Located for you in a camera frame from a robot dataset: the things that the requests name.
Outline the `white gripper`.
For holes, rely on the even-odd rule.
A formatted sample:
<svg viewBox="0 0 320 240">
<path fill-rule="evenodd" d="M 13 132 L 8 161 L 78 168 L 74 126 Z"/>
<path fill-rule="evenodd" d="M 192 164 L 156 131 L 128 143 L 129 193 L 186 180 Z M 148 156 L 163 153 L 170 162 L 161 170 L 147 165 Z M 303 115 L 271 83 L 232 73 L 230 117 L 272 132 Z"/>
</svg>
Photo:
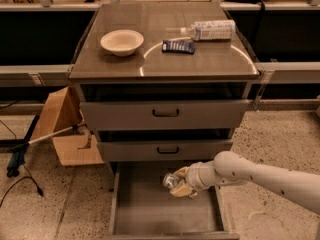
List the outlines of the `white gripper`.
<svg viewBox="0 0 320 240">
<path fill-rule="evenodd" d="M 184 166 L 174 172 L 179 178 L 185 178 L 177 184 L 170 186 L 170 193 L 174 197 L 195 198 L 195 191 L 203 191 L 209 189 L 215 184 L 215 169 L 213 162 L 197 162 L 190 167 Z"/>
</svg>

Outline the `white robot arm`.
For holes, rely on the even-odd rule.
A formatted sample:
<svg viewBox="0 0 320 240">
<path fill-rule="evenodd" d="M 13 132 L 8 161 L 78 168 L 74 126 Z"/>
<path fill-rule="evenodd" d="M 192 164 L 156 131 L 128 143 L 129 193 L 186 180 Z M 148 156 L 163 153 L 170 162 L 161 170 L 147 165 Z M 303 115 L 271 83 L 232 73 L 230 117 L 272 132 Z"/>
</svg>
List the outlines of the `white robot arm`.
<svg viewBox="0 0 320 240">
<path fill-rule="evenodd" d="M 194 198 L 212 186 L 252 182 L 317 215 L 320 214 L 320 176 L 257 164 L 231 152 L 219 152 L 208 162 L 197 162 L 168 173 L 163 185 L 174 197 Z"/>
</svg>

